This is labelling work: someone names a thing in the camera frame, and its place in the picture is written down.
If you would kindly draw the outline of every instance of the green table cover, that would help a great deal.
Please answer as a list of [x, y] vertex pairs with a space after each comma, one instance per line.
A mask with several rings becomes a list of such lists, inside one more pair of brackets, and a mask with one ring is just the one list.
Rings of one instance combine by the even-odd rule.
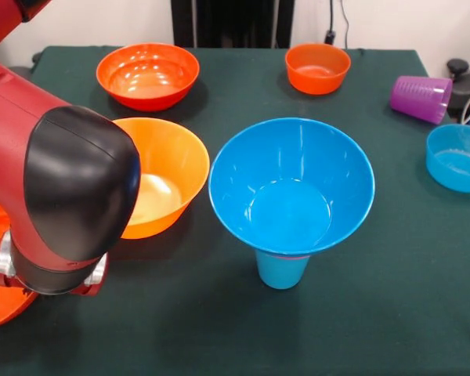
[[470, 375], [470, 194], [425, 169], [432, 125], [389, 108], [411, 51], [352, 50], [343, 86], [305, 96], [287, 82], [284, 50], [196, 49], [200, 77], [177, 106], [139, 114], [98, 86], [114, 47], [49, 47], [33, 81], [115, 119], [175, 121], [213, 160], [243, 128], [304, 117], [352, 136], [374, 168], [365, 223], [315, 255], [288, 291], [264, 285], [254, 252], [226, 231], [207, 186], [168, 231], [121, 241], [94, 298], [39, 298], [0, 327], [1, 375]]

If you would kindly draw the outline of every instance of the bowl rim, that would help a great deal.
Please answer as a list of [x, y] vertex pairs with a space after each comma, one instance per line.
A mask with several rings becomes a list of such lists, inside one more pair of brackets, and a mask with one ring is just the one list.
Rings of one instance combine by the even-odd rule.
[[[6, 211], [0, 206], [0, 219], [6, 218], [9, 221], [9, 217]], [[7, 287], [0, 287], [3, 289], [3, 294], [7, 295], [8, 290]], [[4, 309], [4, 313], [2, 314], [2, 318], [0, 319], [0, 326], [8, 323], [10, 320], [15, 319], [19, 316], [36, 298], [38, 294], [36, 292], [31, 292], [29, 295], [23, 295], [21, 299], [15, 299], [14, 304], [10, 305], [9, 302], [6, 304], [6, 309]]]
[[[278, 122], [278, 121], [298, 121], [298, 122], [307, 122], [307, 123], [312, 123], [312, 124], [315, 124], [315, 125], [319, 125], [319, 126], [322, 126], [322, 127], [325, 127], [325, 128], [328, 128], [330, 129], [332, 132], [336, 132], [338, 133], [341, 137], [344, 137], [345, 139], [347, 139], [359, 152], [360, 152], [360, 156], [362, 157], [362, 159], [366, 162], [367, 164], [367, 170], [369, 171], [370, 175], [371, 175], [371, 184], [372, 184], [372, 191], [371, 191], [371, 195], [368, 197], [369, 199], [369, 202], [366, 206], [366, 210], [365, 212], [360, 216], [359, 220], [355, 223], [355, 226], [352, 226], [352, 229], [348, 232], [346, 232], [345, 234], [343, 234], [343, 236], [339, 237], [338, 239], [336, 239], [335, 241], [332, 241], [332, 242], [329, 242], [327, 244], [324, 244], [324, 245], [321, 245], [319, 247], [314, 247], [314, 248], [307, 248], [307, 249], [301, 249], [299, 251], [285, 251], [285, 250], [282, 250], [282, 249], [270, 249], [270, 248], [266, 248], [266, 247], [261, 247], [261, 246], [258, 246], [257, 244], [254, 244], [252, 241], [249, 241], [247, 239], [244, 239], [242, 236], [240, 236], [238, 233], [236, 233], [235, 231], [233, 231], [231, 229], [230, 226], [228, 226], [226, 224], [226, 222], [223, 220], [223, 218], [221, 217], [221, 215], [218, 213], [218, 210], [215, 206], [215, 203], [214, 203], [214, 199], [212, 197], [212, 190], [211, 190], [211, 187], [212, 187], [212, 173], [213, 171], [215, 170], [215, 167], [217, 165], [217, 162], [218, 162], [218, 159], [219, 159], [219, 156], [223, 153], [223, 151], [238, 137], [242, 136], [244, 133], [246, 132], [250, 132], [253, 128], [257, 128], [257, 127], [260, 127], [260, 126], [264, 126], [264, 125], [267, 125], [269, 123], [274, 123], [274, 122]], [[242, 131], [238, 132], [235, 136], [232, 136], [228, 142], [226, 142], [222, 148], [219, 150], [219, 152], [217, 153], [214, 161], [212, 162], [212, 165], [211, 165], [211, 171], [209, 172], [209, 179], [208, 179], [208, 192], [209, 192], [209, 200], [211, 201], [211, 206], [212, 208], [214, 209], [214, 213], [216, 214], [216, 216], [218, 217], [219, 221], [225, 226], [225, 228], [230, 231], [232, 233], [232, 235], [234, 235], [237, 239], [239, 239], [240, 241], [242, 241], [243, 243], [245, 244], [248, 244], [250, 245], [251, 247], [255, 248], [255, 249], [258, 249], [260, 251], [264, 251], [266, 253], [269, 253], [271, 255], [285, 255], [285, 256], [291, 256], [291, 257], [300, 257], [300, 256], [306, 256], [306, 255], [313, 255], [315, 253], [318, 253], [320, 251], [324, 251], [328, 248], [332, 248], [334, 247], [336, 244], [339, 244], [341, 243], [343, 240], [345, 240], [346, 238], [348, 238], [350, 235], [352, 235], [354, 232], [357, 231], [357, 229], [362, 225], [362, 223], [364, 222], [364, 220], [366, 219], [367, 215], [369, 214], [369, 212], [371, 211], [371, 208], [372, 208], [372, 205], [373, 205], [373, 202], [374, 202], [374, 195], [375, 195], [375, 192], [376, 192], [376, 183], [375, 183], [375, 178], [374, 178], [374, 170], [372, 168], [372, 165], [371, 165], [371, 162], [369, 161], [369, 158], [367, 157], [366, 153], [363, 151], [363, 149], [360, 147], [360, 145], [350, 136], [348, 136], [346, 133], [344, 133], [343, 131], [339, 130], [338, 128], [335, 128], [333, 127], [332, 125], [329, 125], [327, 123], [323, 123], [322, 121], [318, 121], [318, 120], [313, 120], [313, 119], [309, 119], [309, 118], [304, 118], [304, 117], [276, 117], [276, 118], [273, 118], [273, 119], [269, 119], [269, 120], [265, 120], [265, 121], [260, 121], [259, 123], [256, 123], [256, 124], [253, 124], [249, 127], [247, 127], [246, 129], [243, 129]]]
[[202, 190], [202, 188], [204, 188], [204, 185], [205, 185], [205, 182], [207, 181], [207, 178], [209, 176], [209, 170], [210, 170], [210, 167], [211, 167], [211, 159], [209, 157], [209, 152], [207, 150], [207, 147], [204, 145], [204, 143], [202, 142], [201, 138], [199, 136], [197, 136], [195, 133], [193, 133], [192, 131], [190, 131], [187, 127], [183, 127], [182, 125], [180, 124], [177, 124], [173, 121], [169, 121], [169, 120], [164, 120], [164, 119], [160, 119], [160, 118], [157, 118], [157, 117], [120, 117], [118, 119], [114, 119], [113, 122], [116, 122], [116, 121], [131, 121], [131, 120], [145, 120], [145, 121], [157, 121], [159, 123], [162, 123], [163, 125], [166, 125], [166, 126], [170, 126], [170, 127], [173, 127], [173, 128], [178, 128], [180, 129], [182, 132], [185, 132], [186, 134], [188, 134], [189, 136], [191, 136], [192, 138], [194, 138], [196, 141], [197, 141], [197, 144], [201, 147], [202, 149], [202, 154], [204, 155], [204, 160], [205, 160], [205, 164], [206, 164], [206, 169], [205, 169], [205, 173], [202, 175], [202, 184], [199, 185], [199, 187], [197, 187], [192, 194], [188, 195], [187, 199], [185, 197], [181, 197], [181, 203], [178, 205], [177, 208], [175, 208], [174, 210], [171, 210], [169, 211], [167, 214], [164, 214], [163, 216], [161, 217], [157, 217], [151, 221], [147, 221], [147, 222], [139, 222], [139, 223], [134, 223], [132, 225], [127, 225], [127, 226], [142, 226], [142, 225], [145, 225], [147, 223], [152, 223], [152, 222], [156, 222], [156, 221], [159, 221], [161, 219], [164, 219], [166, 217], [169, 217], [170, 214], [172, 213], [176, 213], [178, 210], [186, 207], [199, 193], [200, 191]]
[[330, 49], [331, 51], [335, 51], [335, 52], [338, 52], [340, 55], [346, 56], [346, 59], [348, 60], [348, 66], [346, 67], [346, 69], [342, 70], [340, 73], [337, 73], [337, 74], [334, 74], [334, 75], [331, 75], [331, 76], [320, 77], [319, 79], [331, 79], [331, 78], [341, 77], [341, 76], [345, 75], [346, 73], [348, 73], [348, 71], [352, 67], [352, 58], [350, 57], [350, 55], [348, 53], [346, 53], [346, 51], [344, 49], [334, 47], [333, 45], [328, 45], [327, 43], [301, 43], [299, 45], [292, 46], [285, 53], [285, 65], [289, 70], [295, 72], [296, 74], [300, 74], [302, 76], [310, 77], [309, 75], [304, 74], [304, 73], [294, 69], [293, 66], [289, 64], [289, 55], [291, 53], [295, 52], [297, 49], [300, 49], [302, 47], [306, 47], [308, 45], [311, 45], [311, 46], [314, 46], [314, 47], [316, 47], [316, 46], [326, 47], [327, 49]]
[[442, 166], [443, 168], [445, 168], [447, 171], [450, 171], [450, 172], [453, 172], [454, 174], [456, 175], [459, 175], [459, 176], [463, 176], [467, 179], [470, 179], [470, 174], [466, 174], [466, 173], [462, 173], [462, 172], [458, 172], [456, 170], [453, 170], [452, 168], [450, 168], [448, 165], [442, 163], [440, 161], [439, 158], [436, 157], [436, 154], [438, 153], [438, 151], [435, 151], [435, 148], [432, 147], [431, 145], [431, 141], [432, 139], [439, 133], [441, 133], [442, 131], [446, 130], [446, 129], [455, 129], [455, 130], [458, 130], [458, 129], [463, 129], [465, 130], [466, 132], [470, 132], [470, 125], [468, 124], [459, 124], [459, 123], [451, 123], [451, 124], [444, 124], [444, 125], [440, 125], [438, 127], [435, 127], [427, 136], [426, 138], [426, 152], [427, 154], [429, 154], [432, 159], [439, 164], [439, 166]]
[[[103, 80], [101, 79], [100, 77], [100, 72], [102, 70], [102, 66], [103, 64], [108, 60], [110, 59], [110, 57], [112, 57], [113, 55], [116, 55], [118, 54], [119, 52], [121, 51], [125, 51], [126, 49], [134, 49], [136, 47], [139, 47], [139, 46], [143, 46], [143, 45], [159, 45], [159, 46], [165, 46], [165, 47], [169, 47], [171, 49], [174, 49], [174, 50], [179, 50], [181, 52], [184, 52], [185, 54], [187, 54], [188, 56], [191, 56], [193, 57], [193, 61], [195, 62], [195, 72], [193, 74], [193, 78], [188, 81], [188, 83], [180, 88], [177, 88], [173, 93], [171, 94], [167, 94], [166, 96], [159, 96], [159, 97], [154, 97], [154, 98], [135, 98], [135, 97], [131, 97], [131, 96], [125, 96], [125, 95], [122, 95], [118, 92], [115, 92], [113, 90], [110, 90], [109, 88], [107, 88], [105, 85], [103, 85]], [[131, 99], [131, 100], [137, 100], [137, 101], [143, 101], [143, 100], [151, 100], [151, 99], [166, 99], [166, 98], [170, 98], [170, 97], [173, 97], [173, 96], [176, 96], [179, 92], [182, 92], [183, 90], [186, 90], [188, 89], [190, 86], [192, 86], [195, 81], [198, 79], [198, 76], [200, 75], [200, 72], [201, 72], [201, 65], [197, 59], [197, 57], [191, 53], [190, 51], [188, 51], [187, 49], [184, 49], [183, 47], [179, 47], [177, 45], [173, 45], [173, 44], [170, 44], [170, 43], [162, 43], [162, 42], [147, 42], [147, 43], [134, 43], [132, 45], [124, 45], [122, 47], [118, 47], [116, 48], [114, 51], [110, 52], [110, 53], [107, 53], [97, 64], [97, 67], [96, 67], [96, 80], [98, 81], [99, 83], [99, 86], [101, 86], [106, 92], [110, 93], [112, 96], [117, 96], [117, 97], [120, 97], [120, 98], [125, 98], [125, 99]]]

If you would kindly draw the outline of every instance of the plastic cup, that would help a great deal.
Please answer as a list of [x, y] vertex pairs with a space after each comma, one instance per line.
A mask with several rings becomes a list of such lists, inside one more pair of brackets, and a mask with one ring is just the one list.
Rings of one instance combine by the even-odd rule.
[[309, 256], [281, 257], [256, 250], [256, 263], [262, 281], [277, 290], [294, 287], [303, 277]]
[[392, 89], [390, 107], [438, 125], [446, 114], [452, 88], [449, 78], [400, 76]]
[[440, 184], [470, 193], [470, 125], [442, 125], [426, 141], [426, 166]]

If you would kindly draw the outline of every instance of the purple cup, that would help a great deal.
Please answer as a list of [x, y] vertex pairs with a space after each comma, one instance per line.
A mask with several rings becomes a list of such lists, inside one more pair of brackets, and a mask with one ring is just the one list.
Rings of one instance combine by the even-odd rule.
[[392, 89], [390, 107], [438, 125], [446, 114], [452, 88], [449, 78], [400, 76]]

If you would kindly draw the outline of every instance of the black cable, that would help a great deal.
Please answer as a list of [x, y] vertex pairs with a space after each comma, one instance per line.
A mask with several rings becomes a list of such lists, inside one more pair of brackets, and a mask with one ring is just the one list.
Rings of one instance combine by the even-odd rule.
[[334, 24], [334, 11], [333, 11], [333, 5], [332, 5], [332, 0], [329, 1], [329, 9], [331, 10], [331, 23], [329, 25], [329, 31], [332, 31], [332, 27]]
[[339, 0], [339, 3], [342, 6], [342, 13], [343, 13], [343, 18], [345, 19], [346, 22], [346, 31], [345, 31], [345, 49], [348, 49], [348, 31], [350, 29], [350, 22], [348, 21], [348, 17], [346, 16], [345, 13], [345, 5], [343, 4], [343, 0]]

